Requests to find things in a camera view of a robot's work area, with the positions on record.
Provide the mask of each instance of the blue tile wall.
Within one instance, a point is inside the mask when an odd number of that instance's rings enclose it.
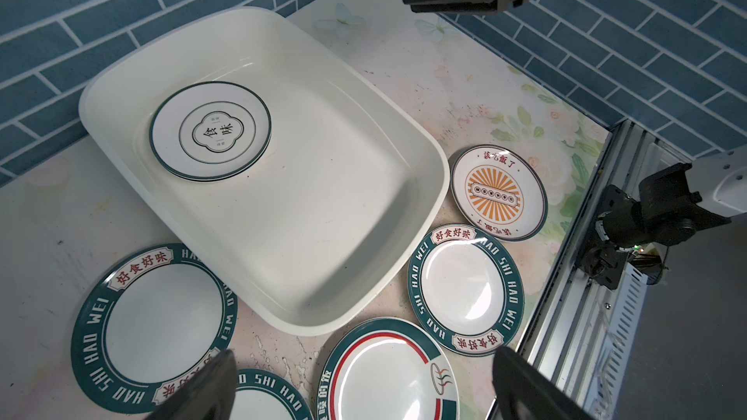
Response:
[[[747,143],[747,0],[530,0],[445,17],[585,114],[691,157]]]
[[[288,16],[312,1],[0,0],[0,186],[86,135],[83,88],[117,59],[233,6]]]

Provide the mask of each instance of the plate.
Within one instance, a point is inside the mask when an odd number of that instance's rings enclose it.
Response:
[[[314,420],[301,393],[265,370],[238,371],[238,388],[229,420]]]
[[[138,251],[93,288],[72,330],[83,392],[118,413],[145,413],[228,347],[238,302],[187,247]]]
[[[432,230],[410,258],[408,293],[417,320],[439,344],[483,357],[516,335],[524,286],[509,252],[465,224]]]
[[[270,126],[270,112],[253,91],[236,83],[202,82],[163,101],[149,139],[167,170],[207,182],[254,164],[270,142]]]
[[[547,195],[539,176],[504,147],[466,150],[451,171],[451,192],[468,221],[507,242],[534,236],[547,218]]]
[[[317,420],[456,420],[449,361],[413,323],[376,318],[335,346],[322,371]]]

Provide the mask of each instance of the white plastic basin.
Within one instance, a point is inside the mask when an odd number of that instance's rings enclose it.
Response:
[[[185,180],[154,156],[158,106],[195,82],[264,100],[270,144],[248,170]],[[158,216],[281,331],[341,327],[406,262],[440,207],[435,140],[349,65],[279,15],[241,8],[174,30],[101,72],[83,125]]]

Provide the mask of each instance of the plate with teal border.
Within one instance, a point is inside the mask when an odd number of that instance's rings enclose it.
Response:
[[[228,347],[238,298],[185,245],[119,261],[86,298],[70,357],[91,401],[147,413]]]
[[[314,420],[301,393],[265,370],[238,371],[238,388],[229,420]]]
[[[459,418],[446,356],[422,329],[398,318],[371,319],[346,334],[317,391],[317,420],[381,418]]]
[[[513,258],[494,237],[467,224],[426,234],[410,258],[407,290],[425,331],[468,357],[508,344],[524,315],[524,286]]]

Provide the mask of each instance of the marble countertop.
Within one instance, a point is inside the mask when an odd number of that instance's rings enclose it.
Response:
[[[607,131],[446,21],[414,14],[401,0],[316,0],[288,19],[414,117],[447,156],[493,143],[534,167],[547,191],[547,221],[535,237],[505,243],[525,289],[524,318],[510,343],[515,347]],[[335,19],[334,26],[324,21]],[[123,417],[78,387],[70,366],[72,324],[91,286],[118,259],[178,239],[90,137],[0,189],[0,218],[6,309],[0,416]],[[449,194],[433,225],[458,222],[465,219]],[[417,323],[405,268],[351,322],[324,336],[280,332],[241,303],[229,347],[239,368],[273,371],[312,401],[335,344],[355,325],[379,316]],[[460,418],[482,420],[494,396],[491,357],[447,357],[459,387]]]

